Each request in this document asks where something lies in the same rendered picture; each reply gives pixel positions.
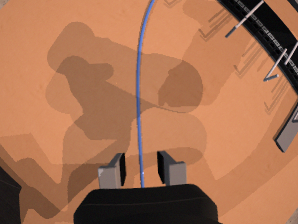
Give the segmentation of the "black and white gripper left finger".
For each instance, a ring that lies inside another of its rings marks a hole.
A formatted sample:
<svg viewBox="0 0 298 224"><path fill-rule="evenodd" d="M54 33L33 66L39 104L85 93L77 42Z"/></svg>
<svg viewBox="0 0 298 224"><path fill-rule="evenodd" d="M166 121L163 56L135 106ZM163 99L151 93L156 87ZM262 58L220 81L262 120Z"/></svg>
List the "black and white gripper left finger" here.
<svg viewBox="0 0 298 224"><path fill-rule="evenodd" d="M98 168L100 189L119 189L126 178L125 153L117 153L107 166Z"/></svg>

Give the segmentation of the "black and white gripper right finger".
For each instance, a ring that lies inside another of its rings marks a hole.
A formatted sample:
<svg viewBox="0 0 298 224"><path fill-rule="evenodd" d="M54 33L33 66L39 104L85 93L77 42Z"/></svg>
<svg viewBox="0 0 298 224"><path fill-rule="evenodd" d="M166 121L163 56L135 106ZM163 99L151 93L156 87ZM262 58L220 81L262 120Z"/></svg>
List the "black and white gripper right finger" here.
<svg viewBox="0 0 298 224"><path fill-rule="evenodd" d="M187 184L187 164L176 162L166 151L157 151L158 174L166 186Z"/></svg>

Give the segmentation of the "grey metal rack with black panel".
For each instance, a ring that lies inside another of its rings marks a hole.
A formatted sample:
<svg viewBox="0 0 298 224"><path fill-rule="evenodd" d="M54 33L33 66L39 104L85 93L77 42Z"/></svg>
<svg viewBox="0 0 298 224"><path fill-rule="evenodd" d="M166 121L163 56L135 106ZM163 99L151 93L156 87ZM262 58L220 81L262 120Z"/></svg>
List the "grey metal rack with black panel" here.
<svg viewBox="0 0 298 224"><path fill-rule="evenodd" d="M242 24L276 62L263 81L279 77L278 74L269 77L278 66L298 95L298 40L279 16L264 0L217 1L239 21L225 38L228 38ZM282 153L286 152L298 132L297 110L298 103L274 140Z"/></svg>

